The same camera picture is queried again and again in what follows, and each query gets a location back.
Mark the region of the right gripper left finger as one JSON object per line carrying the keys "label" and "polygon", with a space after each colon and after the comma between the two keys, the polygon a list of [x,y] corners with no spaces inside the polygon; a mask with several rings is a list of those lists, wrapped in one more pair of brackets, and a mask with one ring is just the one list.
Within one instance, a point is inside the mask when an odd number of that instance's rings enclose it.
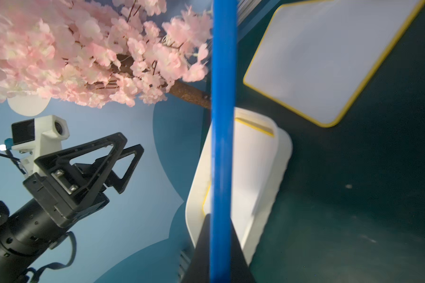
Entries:
{"label": "right gripper left finger", "polygon": [[181,283],[210,282],[210,218],[210,214],[204,218],[191,263]]}

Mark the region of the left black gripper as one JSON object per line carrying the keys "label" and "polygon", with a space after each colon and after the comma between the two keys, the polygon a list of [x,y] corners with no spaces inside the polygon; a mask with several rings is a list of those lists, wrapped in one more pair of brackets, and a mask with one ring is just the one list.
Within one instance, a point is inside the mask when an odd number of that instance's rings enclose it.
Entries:
{"label": "left black gripper", "polygon": [[[118,132],[36,158],[34,163],[45,176],[34,173],[24,181],[33,199],[0,229],[2,246],[11,254],[41,255],[74,224],[109,203],[104,194],[107,188],[124,193],[144,154],[140,144],[125,148],[127,141]],[[91,164],[71,163],[109,146],[110,152]],[[118,173],[113,169],[116,162]]]}

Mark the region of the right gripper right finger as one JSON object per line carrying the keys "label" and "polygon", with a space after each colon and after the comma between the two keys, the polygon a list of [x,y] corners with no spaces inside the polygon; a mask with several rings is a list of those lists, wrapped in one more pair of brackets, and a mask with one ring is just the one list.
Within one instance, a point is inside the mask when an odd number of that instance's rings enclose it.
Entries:
{"label": "right gripper right finger", "polygon": [[245,260],[234,226],[231,226],[230,282],[255,283]]}

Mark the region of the white plastic storage box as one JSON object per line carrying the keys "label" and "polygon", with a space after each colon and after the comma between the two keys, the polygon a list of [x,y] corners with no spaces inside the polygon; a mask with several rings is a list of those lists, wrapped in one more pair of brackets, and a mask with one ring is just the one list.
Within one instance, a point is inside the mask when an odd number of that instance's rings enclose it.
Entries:
{"label": "white plastic storage box", "polygon": [[[292,156],[290,136],[267,116],[235,108],[231,219],[251,263]],[[193,245],[211,211],[211,133],[207,134],[185,208]]]}

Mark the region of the blue-edged whiteboard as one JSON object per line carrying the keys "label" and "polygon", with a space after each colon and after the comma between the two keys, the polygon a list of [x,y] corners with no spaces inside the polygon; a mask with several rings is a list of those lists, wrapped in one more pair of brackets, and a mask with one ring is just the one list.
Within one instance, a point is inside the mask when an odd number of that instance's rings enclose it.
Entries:
{"label": "blue-edged whiteboard", "polygon": [[210,282],[231,278],[231,184],[237,69],[237,1],[213,5]]}

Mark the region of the yellow-edged whiteboard back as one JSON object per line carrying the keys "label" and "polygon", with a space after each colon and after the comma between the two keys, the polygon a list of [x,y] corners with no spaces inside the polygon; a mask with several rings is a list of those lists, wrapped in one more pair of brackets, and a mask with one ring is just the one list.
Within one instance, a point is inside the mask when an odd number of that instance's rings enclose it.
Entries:
{"label": "yellow-edged whiteboard back", "polygon": [[273,14],[246,86],[317,126],[337,125],[424,1],[300,1]]}

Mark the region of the yellow-edged whiteboard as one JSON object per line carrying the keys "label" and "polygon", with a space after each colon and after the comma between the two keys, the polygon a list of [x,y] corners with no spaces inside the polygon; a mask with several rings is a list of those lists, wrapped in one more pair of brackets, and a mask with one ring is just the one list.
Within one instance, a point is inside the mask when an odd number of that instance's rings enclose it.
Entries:
{"label": "yellow-edged whiteboard", "polygon": [[242,118],[234,120],[231,219],[237,233],[250,225],[272,161],[275,134]]}
{"label": "yellow-edged whiteboard", "polygon": [[424,1],[300,1],[273,14],[246,86],[317,126],[337,125]]}

